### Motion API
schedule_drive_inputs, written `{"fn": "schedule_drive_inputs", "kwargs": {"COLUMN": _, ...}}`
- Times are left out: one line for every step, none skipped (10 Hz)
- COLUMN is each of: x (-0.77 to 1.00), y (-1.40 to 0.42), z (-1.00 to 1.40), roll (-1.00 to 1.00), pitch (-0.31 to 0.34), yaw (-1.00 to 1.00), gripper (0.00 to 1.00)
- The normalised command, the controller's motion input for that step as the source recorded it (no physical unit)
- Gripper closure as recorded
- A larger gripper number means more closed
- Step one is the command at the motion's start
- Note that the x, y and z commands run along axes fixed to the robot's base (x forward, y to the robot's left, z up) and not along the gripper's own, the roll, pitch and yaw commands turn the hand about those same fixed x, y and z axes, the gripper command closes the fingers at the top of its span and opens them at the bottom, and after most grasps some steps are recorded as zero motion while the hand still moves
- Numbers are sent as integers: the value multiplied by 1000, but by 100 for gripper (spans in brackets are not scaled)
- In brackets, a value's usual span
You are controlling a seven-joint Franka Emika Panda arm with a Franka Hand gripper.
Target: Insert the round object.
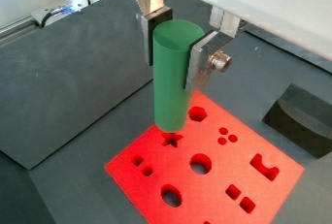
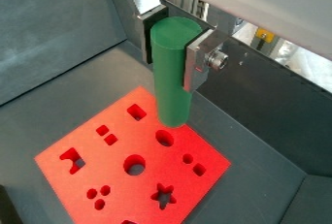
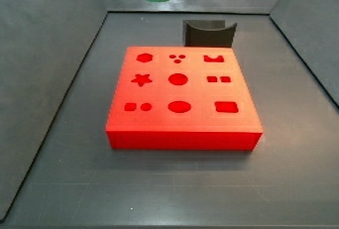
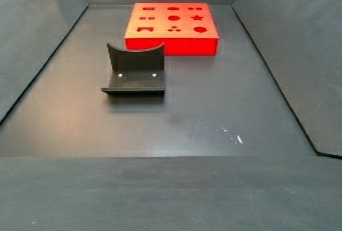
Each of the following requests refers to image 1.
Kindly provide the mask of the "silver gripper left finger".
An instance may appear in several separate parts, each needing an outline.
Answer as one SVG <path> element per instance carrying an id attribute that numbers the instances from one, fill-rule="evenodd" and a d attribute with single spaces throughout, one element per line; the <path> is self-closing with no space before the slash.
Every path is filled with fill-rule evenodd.
<path id="1" fill-rule="evenodd" d="M 143 31 L 145 62 L 153 65 L 153 30 L 158 24 L 173 18 L 173 10 L 163 0 L 135 0 L 139 6 L 139 23 Z"/>

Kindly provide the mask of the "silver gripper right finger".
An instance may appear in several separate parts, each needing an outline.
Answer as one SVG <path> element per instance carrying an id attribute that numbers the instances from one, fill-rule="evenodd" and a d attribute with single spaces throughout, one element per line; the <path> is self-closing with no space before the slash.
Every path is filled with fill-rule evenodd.
<path id="1" fill-rule="evenodd" d="M 205 34 L 190 46 L 185 90 L 192 94 L 210 79 L 213 71 L 224 73 L 230 65 L 225 49 L 236 37 L 241 19 L 218 7 L 212 8 L 210 25 L 217 28 Z"/>

